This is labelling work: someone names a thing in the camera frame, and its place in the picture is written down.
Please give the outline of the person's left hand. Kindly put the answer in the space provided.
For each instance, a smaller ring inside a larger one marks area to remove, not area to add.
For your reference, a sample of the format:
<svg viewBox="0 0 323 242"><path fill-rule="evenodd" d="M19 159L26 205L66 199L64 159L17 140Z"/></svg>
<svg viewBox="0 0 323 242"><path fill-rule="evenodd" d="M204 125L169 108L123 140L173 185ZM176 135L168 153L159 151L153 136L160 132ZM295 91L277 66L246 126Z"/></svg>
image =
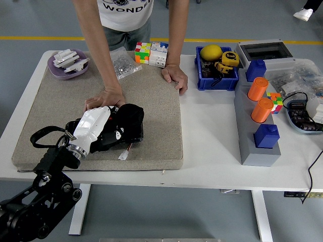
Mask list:
<svg viewBox="0 0 323 242"><path fill-rule="evenodd" d="M166 82L171 83L174 81L177 83L175 88L179 91L180 96L184 95L188 90L188 77L178 65L167 64L162 69L161 74Z"/></svg>

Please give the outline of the white and black robot left hand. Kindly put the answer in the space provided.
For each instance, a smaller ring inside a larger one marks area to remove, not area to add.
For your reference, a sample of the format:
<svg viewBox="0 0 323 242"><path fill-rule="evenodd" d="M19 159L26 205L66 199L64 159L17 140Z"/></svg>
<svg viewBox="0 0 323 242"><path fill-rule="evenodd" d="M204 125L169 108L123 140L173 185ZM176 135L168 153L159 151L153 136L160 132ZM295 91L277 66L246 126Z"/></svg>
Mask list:
<svg viewBox="0 0 323 242"><path fill-rule="evenodd" d="M68 148L88 155L91 143L97 140L115 109L115 106L104 106L85 111L73 132L75 139L69 142Z"/></svg>

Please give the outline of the person's right hand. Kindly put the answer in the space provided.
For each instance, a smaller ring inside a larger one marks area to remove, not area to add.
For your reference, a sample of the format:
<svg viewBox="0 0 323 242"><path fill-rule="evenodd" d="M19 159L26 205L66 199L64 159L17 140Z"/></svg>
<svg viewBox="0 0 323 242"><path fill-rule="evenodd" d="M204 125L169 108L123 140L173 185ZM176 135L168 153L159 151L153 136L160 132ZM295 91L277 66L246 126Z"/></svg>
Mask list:
<svg viewBox="0 0 323 242"><path fill-rule="evenodd" d="M96 96L86 99L83 111L104 106L121 107L125 103L121 87L108 87Z"/></svg>

